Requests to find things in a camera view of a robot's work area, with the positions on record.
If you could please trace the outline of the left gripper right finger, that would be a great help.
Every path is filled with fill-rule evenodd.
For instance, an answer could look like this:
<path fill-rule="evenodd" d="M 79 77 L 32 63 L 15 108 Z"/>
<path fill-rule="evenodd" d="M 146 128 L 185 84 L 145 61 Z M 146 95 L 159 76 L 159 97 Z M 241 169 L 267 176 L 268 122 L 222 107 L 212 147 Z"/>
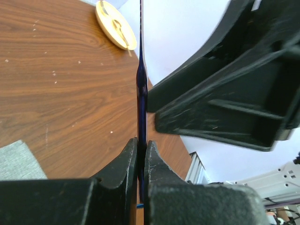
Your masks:
<path fill-rule="evenodd" d="M 144 224 L 183 225 L 188 184 L 161 158 L 154 141 L 146 150 L 144 182 Z"/>

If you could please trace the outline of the grey cloth napkin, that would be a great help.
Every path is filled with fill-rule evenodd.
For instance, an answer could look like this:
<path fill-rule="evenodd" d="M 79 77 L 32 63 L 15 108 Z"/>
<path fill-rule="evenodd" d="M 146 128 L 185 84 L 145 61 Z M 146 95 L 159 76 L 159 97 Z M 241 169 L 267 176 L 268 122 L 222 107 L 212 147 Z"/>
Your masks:
<path fill-rule="evenodd" d="M 0 149 L 0 180 L 41 180 L 47 176 L 26 143 L 18 140 Z"/>

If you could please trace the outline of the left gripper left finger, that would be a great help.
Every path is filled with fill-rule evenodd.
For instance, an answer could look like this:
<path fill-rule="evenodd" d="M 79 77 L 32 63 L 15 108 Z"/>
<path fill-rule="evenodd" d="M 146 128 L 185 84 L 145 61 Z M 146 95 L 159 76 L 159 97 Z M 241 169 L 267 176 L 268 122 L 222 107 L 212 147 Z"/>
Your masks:
<path fill-rule="evenodd" d="M 92 198 L 95 225 L 135 225 L 137 203 L 137 139 L 96 173 Z"/>

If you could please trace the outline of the blue metallic knife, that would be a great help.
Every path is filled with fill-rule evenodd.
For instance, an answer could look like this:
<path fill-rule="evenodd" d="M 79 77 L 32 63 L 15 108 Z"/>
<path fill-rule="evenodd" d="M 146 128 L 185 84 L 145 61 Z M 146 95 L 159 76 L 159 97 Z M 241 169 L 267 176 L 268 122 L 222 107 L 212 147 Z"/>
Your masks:
<path fill-rule="evenodd" d="M 139 201 L 144 203 L 144 165 L 147 149 L 147 102 L 148 102 L 148 78 L 143 59 L 143 1 L 140 1 L 140 45 L 139 65 L 136 73 L 137 93 L 137 172 L 139 181 Z"/>

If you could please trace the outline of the blue metallic fork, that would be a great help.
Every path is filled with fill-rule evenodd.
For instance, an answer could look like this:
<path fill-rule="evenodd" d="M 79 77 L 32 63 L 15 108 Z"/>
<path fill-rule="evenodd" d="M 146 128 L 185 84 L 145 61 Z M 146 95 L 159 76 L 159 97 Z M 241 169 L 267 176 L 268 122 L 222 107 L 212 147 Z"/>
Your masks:
<path fill-rule="evenodd" d="M 144 207 L 144 204 L 140 203 L 140 204 L 137 204 L 137 208 L 138 209 L 142 209 Z"/>

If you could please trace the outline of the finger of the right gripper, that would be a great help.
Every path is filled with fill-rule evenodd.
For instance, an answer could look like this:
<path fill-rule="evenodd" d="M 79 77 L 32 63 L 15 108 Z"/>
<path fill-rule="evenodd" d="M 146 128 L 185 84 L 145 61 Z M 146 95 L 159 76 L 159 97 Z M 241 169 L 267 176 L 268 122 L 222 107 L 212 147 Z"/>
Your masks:
<path fill-rule="evenodd" d="M 270 151 L 300 125 L 300 49 L 251 49 L 155 114 L 160 133 Z"/>
<path fill-rule="evenodd" d="M 300 3 L 232 0 L 205 44 L 148 95 L 148 111 L 235 101 L 263 108 L 284 64 L 300 64 Z"/>

